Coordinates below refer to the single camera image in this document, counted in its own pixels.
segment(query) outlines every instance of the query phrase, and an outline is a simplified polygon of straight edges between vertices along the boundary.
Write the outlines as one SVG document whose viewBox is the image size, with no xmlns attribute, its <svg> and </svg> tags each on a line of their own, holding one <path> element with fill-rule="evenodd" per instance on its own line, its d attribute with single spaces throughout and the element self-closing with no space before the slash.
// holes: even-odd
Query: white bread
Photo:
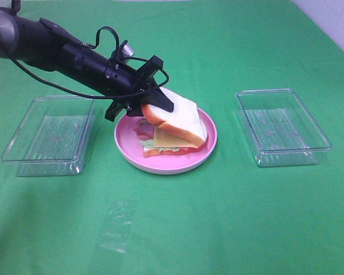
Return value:
<svg viewBox="0 0 344 275">
<path fill-rule="evenodd" d="M 195 102 L 186 99 L 164 87 L 162 92 L 174 103 L 172 113 L 151 104 L 142 106 L 142 112 L 146 120 L 158 128 L 179 136 L 193 143 L 197 147 L 202 146 L 208 132 L 200 121 Z"/>
</svg>

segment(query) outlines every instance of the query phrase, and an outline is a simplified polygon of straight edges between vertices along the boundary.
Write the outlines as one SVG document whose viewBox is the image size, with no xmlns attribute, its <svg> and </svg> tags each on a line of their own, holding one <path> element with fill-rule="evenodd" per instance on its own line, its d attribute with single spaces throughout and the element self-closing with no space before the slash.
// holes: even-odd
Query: cheese slice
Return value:
<svg viewBox="0 0 344 275">
<path fill-rule="evenodd" d="M 186 139 L 172 135 L 158 127 L 154 128 L 154 147 L 192 147 L 199 148 L 195 144 L 187 141 Z"/>
</svg>

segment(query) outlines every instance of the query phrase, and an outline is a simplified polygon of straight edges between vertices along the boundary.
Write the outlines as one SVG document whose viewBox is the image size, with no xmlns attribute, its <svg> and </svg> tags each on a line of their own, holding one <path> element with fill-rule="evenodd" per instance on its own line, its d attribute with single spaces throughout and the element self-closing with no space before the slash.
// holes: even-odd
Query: black cable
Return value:
<svg viewBox="0 0 344 275">
<path fill-rule="evenodd" d="M 91 47 L 94 47 L 94 49 L 99 45 L 99 34 L 100 34 L 100 31 L 103 30 L 103 29 L 106 29 L 108 30 L 109 32 L 111 32 L 114 37 L 115 37 L 115 40 L 116 40 L 116 48 L 119 49 L 119 39 L 118 39 L 118 35 L 117 33 L 114 31 L 114 29 L 112 29 L 111 27 L 102 27 L 101 29 L 99 29 L 97 31 L 97 35 L 96 35 L 96 45 L 91 45 L 91 44 L 88 44 L 86 47 L 92 49 Z M 136 93 L 132 93 L 130 95 L 123 95 L 123 96 L 93 96 L 93 95 L 86 95 L 84 93 L 79 93 L 79 92 L 75 92 L 75 91 L 72 91 L 68 88 L 65 88 L 65 87 L 62 87 L 60 85 L 57 85 L 55 83 L 52 83 L 50 81 L 47 81 L 47 80 L 44 80 L 42 78 L 40 78 L 39 76 L 35 75 L 34 73 L 32 73 L 29 69 L 27 69 L 26 67 L 24 67 L 21 63 L 19 63 L 10 53 L 9 51 L 7 51 L 7 49 L 5 48 L 5 46 L 3 45 L 3 43 L 0 41 L 0 47 L 1 49 L 4 51 L 5 55 L 7 55 L 7 57 L 16 65 L 18 66 L 23 72 L 25 72 L 26 74 L 28 74 L 30 77 L 34 78 L 35 80 L 39 81 L 40 83 L 42 84 L 45 84 L 45 85 L 48 85 L 50 87 L 53 87 L 53 88 L 56 88 L 56 89 L 59 89 L 63 92 L 66 92 L 66 93 L 70 93 L 72 95 L 75 95 L 75 96 L 80 96 L 80 97 L 85 97 L 86 99 L 107 99 L 107 100 L 117 100 L 117 99 L 131 99 L 135 96 L 141 96 L 149 91 L 152 91 L 154 90 L 155 88 L 160 88 L 161 86 L 165 85 L 168 81 L 169 81 L 169 76 L 168 74 L 163 70 L 163 69 L 160 69 L 160 71 L 166 76 L 166 80 L 157 85 L 157 86 L 154 86 L 150 89 L 146 89 L 146 90 L 143 90 L 143 91 L 140 91 L 140 92 L 136 92 Z M 139 60 L 139 61 L 144 61 L 144 62 L 147 62 L 148 60 L 144 59 L 144 58 L 138 58 L 138 57 L 127 57 L 127 58 L 124 58 L 124 59 L 134 59 L 134 60 Z"/>
<path fill-rule="evenodd" d="M 92 45 L 92 44 L 86 43 L 85 46 L 86 46 L 87 48 L 92 49 L 92 50 L 96 49 L 96 48 L 99 46 L 99 42 L 100 42 L 100 33 L 101 33 L 102 30 L 108 30 L 108 31 L 109 31 L 110 33 L 112 33 L 112 35 L 114 36 L 115 42 L 116 42 L 116 48 L 115 48 L 115 50 L 116 50 L 116 56 L 117 56 L 117 54 L 118 54 L 118 52 L 119 52 L 119 49 L 120 49 L 120 39 L 119 39 L 119 36 L 118 36 L 117 32 L 116 32 L 113 28 L 111 28 L 111 27 L 109 27 L 109 26 L 103 26 L 103 27 L 101 27 L 101 28 L 97 31 L 97 33 L 96 33 L 96 45 Z"/>
</svg>

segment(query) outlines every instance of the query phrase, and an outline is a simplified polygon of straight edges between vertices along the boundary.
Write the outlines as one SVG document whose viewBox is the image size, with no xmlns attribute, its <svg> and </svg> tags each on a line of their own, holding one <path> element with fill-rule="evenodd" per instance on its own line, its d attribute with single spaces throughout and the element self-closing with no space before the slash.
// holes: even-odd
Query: clear plastic container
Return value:
<svg viewBox="0 0 344 275">
<path fill-rule="evenodd" d="M 95 123 L 95 100 L 78 96 L 35 98 L 1 160 L 17 164 L 17 176 L 82 172 Z"/>
<path fill-rule="evenodd" d="M 261 167 L 316 164 L 331 143 L 292 89 L 236 94 L 238 117 Z"/>
</svg>

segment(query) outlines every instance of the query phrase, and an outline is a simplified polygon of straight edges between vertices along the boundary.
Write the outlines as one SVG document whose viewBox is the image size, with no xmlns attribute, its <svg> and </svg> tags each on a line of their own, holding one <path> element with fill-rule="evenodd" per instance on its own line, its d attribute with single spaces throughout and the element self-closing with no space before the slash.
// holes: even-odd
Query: plate rim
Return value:
<svg viewBox="0 0 344 275">
<path fill-rule="evenodd" d="M 127 116 L 126 114 L 124 114 L 119 119 L 119 121 L 116 123 L 115 130 L 114 130 L 115 143 L 116 143 L 121 155 L 125 158 L 126 161 L 128 161 L 134 167 L 136 167 L 140 170 L 143 170 L 145 172 L 152 173 L 152 174 L 174 175 L 174 174 L 181 174 L 181 173 L 188 172 L 190 170 L 195 169 L 196 167 L 201 165 L 211 155 L 211 153 L 213 152 L 213 150 L 217 144 L 217 127 L 216 127 L 213 119 L 201 108 L 197 108 L 197 109 L 198 109 L 198 112 L 201 112 L 206 117 L 208 122 L 211 124 L 211 126 L 212 126 L 211 131 L 214 133 L 213 143 L 212 143 L 211 147 L 208 149 L 208 152 L 202 158 L 194 161 L 193 163 L 191 163 L 188 166 L 183 166 L 183 167 L 178 167 L 178 168 L 158 168 L 158 167 L 154 167 L 154 166 L 146 166 L 143 163 L 140 163 L 140 162 L 134 160 L 133 158 L 131 158 L 129 156 L 129 154 L 127 154 L 124 151 L 124 149 L 119 144 L 119 139 L 118 139 L 118 130 L 120 127 L 120 123 L 122 122 L 123 119 L 125 119 L 125 117 Z"/>
</svg>

